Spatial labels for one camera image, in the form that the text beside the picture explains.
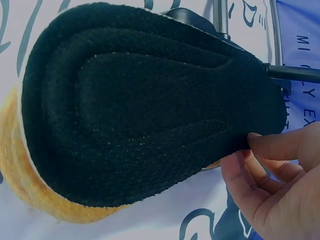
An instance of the felt texture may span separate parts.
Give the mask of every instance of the felt texture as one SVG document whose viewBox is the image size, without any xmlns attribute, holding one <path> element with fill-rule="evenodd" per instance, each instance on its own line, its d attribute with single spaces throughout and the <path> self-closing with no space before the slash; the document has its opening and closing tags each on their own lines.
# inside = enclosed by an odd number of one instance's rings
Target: felt texture
<svg viewBox="0 0 320 240">
<path fill-rule="evenodd" d="M 252 54 L 168 17 L 93 3 L 36 41 L 21 95 L 26 146 L 57 194 L 116 208 L 280 133 L 280 89 Z"/>
<path fill-rule="evenodd" d="M 17 88 L 2 105 L 0 114 L 0 169 L 5 182 L 26 204 L 60 221 L 88 224 L 127 207 L 88 207 L 71 202 L 50 189 L 34 171 L 23 143 L 18 121 Z"/>
</svg>

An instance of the black insole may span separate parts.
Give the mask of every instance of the black insole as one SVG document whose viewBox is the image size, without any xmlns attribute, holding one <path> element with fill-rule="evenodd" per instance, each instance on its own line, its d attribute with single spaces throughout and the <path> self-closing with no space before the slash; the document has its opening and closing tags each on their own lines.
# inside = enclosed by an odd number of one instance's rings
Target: black insole
<svg viewBox="0 0 320 240">
<path fill-rule="evenodd" d="M 286 107 L 252 54 L 143 9 L 93 3 L 59 15 L 36 41 L 22 118 L 48 186 L 117 207 L 247 149 L 249 132 L 280 133 Z"/>
</svg>

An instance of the finger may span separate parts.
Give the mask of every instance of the finger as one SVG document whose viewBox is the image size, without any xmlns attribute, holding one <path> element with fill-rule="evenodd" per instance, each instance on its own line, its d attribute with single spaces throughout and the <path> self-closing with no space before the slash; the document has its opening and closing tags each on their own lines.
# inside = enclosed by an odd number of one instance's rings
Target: finger
<svg viewBox="0 0 320 240">
<path fill-rule="evenodd" d="M 250 155 L 251 150 L 240 150 L 235 153 L 235 157 L 238 160 L 238 164 L 243 171 L 243 175 L 245 177 L 246 182 L 250 185 L 252 189 L 257 188 L 256 181 L 252 177 L 248 166 L 246 165 L 246 158 Z"/>
<path fill-rule="evenodd" d="M 320 164 L 319 139 L 320 122 L 281 134 L 248 134 L 248 143 L 254 154 L 277 161 L 299 159 L 305 172 Z"/>
<path fill-rule="evenodd" d="M 245 163 L 258 188 L 267 191 L 271 195 L 276 194 L 283 188 L 284 183 L 271 179 L 252 153 L 245 159 Z"/>
<path fill-rule="evenodd" d="M 251 185 L 247 181 L 248 176 L 246 175 L 250 173 L 239 163 L 236 154 L 232 154 L 221 160 L 221 171 L 235 204 L 249 223 L 253 223 L 255 213 L 270 197 L 270 194 L 255 184 Z"/>
<path fill-rule="evenodd" d="M 259 162 L 264 165 L 268 171 L 283 183 L 290 183 L 299 174 L 306 173 L 304 169 L 290 161 L 268 160 L 260 156 L 256 156 Z"/>
<path fill-rule="evenodd" d="M 281 134 L 261 136 L 249 133 L 247 140 L 254 154 L 270 160 L 295 160 L 298 158 L 303 128 Z"/>
</svg>

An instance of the blue printed lettering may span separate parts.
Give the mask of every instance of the blue printed lettering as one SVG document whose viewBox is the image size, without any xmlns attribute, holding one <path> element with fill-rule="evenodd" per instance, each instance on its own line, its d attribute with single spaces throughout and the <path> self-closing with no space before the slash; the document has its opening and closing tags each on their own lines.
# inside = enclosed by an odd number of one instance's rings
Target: blue printed lettering
<svg viewBox="0 0 320 240">
<path fill-rule="evenodd" d="M 10 9 L 10 1 L 9 0 L 0 0 L 0 3 L 2 6 L 2 21 L 1 21 L 1 28 L 0 28 L 0 54 L 1 54 L 10 46 L 11 42 L 8 41 L 6 43 L 2 43 L 6 28 L 7 28 L 9 9 Z"/>
</svg>

